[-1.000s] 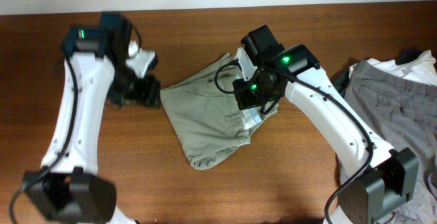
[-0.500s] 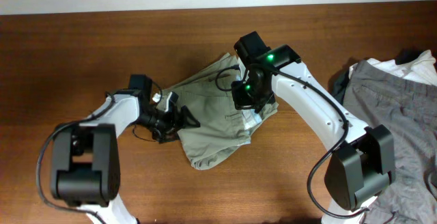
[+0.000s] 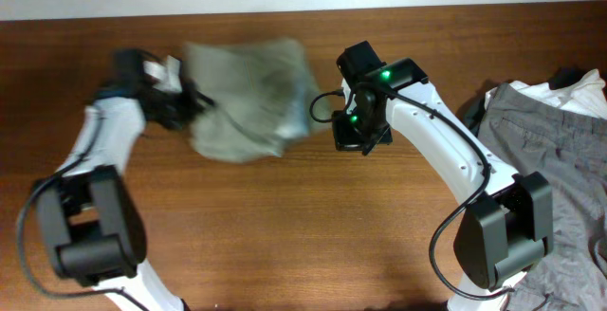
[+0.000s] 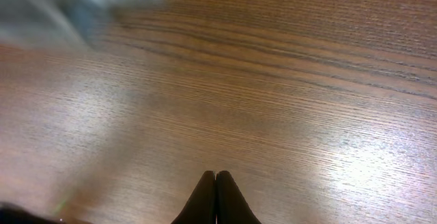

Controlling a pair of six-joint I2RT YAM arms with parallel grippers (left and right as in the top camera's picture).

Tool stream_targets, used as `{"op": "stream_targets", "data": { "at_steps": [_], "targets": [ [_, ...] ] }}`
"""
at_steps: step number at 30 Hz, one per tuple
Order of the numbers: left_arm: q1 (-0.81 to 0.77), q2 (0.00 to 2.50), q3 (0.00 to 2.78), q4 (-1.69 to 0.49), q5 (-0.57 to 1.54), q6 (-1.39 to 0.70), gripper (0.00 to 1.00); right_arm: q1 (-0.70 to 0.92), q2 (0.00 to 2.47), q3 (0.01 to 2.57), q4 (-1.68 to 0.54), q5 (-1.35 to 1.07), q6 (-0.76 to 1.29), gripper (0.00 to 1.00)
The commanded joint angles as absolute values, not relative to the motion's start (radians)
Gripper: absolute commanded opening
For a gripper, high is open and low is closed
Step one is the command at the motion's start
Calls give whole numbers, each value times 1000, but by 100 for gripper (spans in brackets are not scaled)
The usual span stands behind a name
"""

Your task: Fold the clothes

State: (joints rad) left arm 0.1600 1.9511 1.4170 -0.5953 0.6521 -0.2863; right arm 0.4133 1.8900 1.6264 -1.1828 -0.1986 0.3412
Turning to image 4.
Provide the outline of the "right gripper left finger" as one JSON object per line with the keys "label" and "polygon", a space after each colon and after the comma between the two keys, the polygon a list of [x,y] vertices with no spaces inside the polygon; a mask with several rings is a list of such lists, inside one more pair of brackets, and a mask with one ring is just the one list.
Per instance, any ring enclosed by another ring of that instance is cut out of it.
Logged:
{"label": "right gripper left finger", "polygon": [[216,176],[205,171],[172,224],[216,223]]}

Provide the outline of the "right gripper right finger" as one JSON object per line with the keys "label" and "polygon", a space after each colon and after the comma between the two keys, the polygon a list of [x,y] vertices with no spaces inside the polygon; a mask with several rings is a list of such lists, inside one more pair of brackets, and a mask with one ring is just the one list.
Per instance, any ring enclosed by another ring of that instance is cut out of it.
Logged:
{"label": "right gripper right finger", "polygon": [[218,224],[261,224],[228,171],[216,175],[216,219]]}

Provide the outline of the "khaki shorts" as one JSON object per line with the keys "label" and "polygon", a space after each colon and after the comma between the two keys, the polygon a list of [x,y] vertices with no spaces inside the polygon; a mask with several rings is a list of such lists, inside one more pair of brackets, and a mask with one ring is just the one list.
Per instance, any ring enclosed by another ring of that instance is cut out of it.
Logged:
{"label": "khaki shorts", "polygon": [[1,43],[23,48],[85,48],[93,26],[119,8],[163,0],[1,0]]}

